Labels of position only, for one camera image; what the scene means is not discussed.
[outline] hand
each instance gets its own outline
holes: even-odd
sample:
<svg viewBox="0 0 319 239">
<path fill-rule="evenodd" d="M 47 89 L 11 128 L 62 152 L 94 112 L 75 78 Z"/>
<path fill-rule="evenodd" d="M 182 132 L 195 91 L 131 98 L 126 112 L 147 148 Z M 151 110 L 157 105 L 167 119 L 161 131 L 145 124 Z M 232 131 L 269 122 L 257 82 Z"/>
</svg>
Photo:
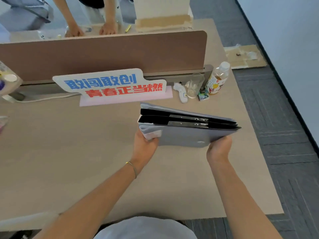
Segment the hand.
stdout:
<svg viewBox="0 0 319 239">
<path fill-rule="evenodd" d="M 69 37 L 80 37 L 80 36 L 84 36 L 84 32 L 81 30 L 81 28 L 76 23 L 69 25 L 69 28 L 65 33 L 65 37 L 69 38 Z"/>
<path fill-rule="evenodd" d="M 228 162 L 228 154 L 232 146 L 232 137 L 225 136 L 212 142 L 207 150 L 206 157 L 211 162 Z"/>
<path fill-rule="evenodd" d="M 130 162 L 136 167 L 137 172 L 140 173 L 144 166 L 153 157 L 159 140 L 154 138 L 150 141 L 146 140 L 143 133 L 138 128 L 134 137 L 133 155 Z"/>
<path fill-rule="evenodd" d="M 117 34 L 118 24 L 115 20 L 106 21 L 100 29 L 100 35 Z"/>
</svg>

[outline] file folder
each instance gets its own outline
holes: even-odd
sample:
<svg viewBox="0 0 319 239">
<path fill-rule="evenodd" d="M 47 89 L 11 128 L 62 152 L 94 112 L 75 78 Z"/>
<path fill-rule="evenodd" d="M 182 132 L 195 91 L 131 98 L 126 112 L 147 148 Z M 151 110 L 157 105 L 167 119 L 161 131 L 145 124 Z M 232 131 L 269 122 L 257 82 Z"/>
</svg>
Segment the file folder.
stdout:
<svg viewBox="0 0 319 239">
<path fill-rule="evenodd" d="M 231 118 L 186 112 L 141 103 L 139 129 L 147 140 L 157 137 L 159 146 L 203 148 L 241 127 Z"/>
</svg>

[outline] metal clip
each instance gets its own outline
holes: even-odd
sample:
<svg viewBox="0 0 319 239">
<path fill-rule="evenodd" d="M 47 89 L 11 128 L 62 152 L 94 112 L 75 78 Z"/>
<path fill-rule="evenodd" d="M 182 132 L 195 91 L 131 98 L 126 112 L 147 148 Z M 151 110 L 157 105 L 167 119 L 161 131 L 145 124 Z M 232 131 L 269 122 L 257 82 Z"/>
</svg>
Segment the metal clip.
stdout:
<svg viewBox="0 0 319 239">
<path fill-rule="evenodd" d="M 184 126 L 184 127 L 208 128 L 208 123 L 169 121 L 167 125 L 168 126 Z"/>
<path fill-rule="evenodd" d="M 199 122 L 208 122 L 208 118 L 188 117 L 188 116 L 180 116 L 180 115 L 169 115 L 169 117 L 188 119 L 188 120 L 194 120 Z"/>
</svg>

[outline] white cap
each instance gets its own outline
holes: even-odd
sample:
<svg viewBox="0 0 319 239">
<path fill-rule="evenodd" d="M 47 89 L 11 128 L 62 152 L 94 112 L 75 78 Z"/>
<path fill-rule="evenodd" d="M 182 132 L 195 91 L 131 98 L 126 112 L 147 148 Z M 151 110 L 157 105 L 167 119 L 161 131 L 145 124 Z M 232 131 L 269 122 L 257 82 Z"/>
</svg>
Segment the white cap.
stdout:
<svg viewBox="0 0 319 239">
<path fill-rule="evenodd" d="M 220 66 L 219 66 L 220 70 L 222 71 L 228 71 L 230 68 L 230 63 L 228 62 L 221 62 Z"/>
<path fill-rule="evenodd" d="M 7 74 L 3 76 L 3 79 L 9 82 L 15 82 L 18 80 L 18 77 L 13 74 Z"/>
</svg>

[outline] white cable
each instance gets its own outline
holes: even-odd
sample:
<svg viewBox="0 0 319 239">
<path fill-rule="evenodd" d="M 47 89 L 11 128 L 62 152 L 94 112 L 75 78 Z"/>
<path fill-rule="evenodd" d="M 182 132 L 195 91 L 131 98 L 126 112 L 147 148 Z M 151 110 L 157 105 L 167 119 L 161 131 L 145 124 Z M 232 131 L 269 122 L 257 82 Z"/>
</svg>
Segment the white cable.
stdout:
<svg viewBox="0 0 319 239">
<path fill-rule="evenodd" d="M 28 102 L 36 102 L 36 101 L 44 101 L 44 100 L 56 99 L 56 98 L 66 98 L 66 97 L 77 96 L 77 95 L 80 95 L 80 93 L 70 94 L 70 95 L 67 95 L 67 96 L 48 97 L 48 98 L 43 98 L 43 99 L 34 100 L 34 101 L 17 101 L 17 100 L 15 100 L 14 102 L 28 103 Z"/>
</svg>

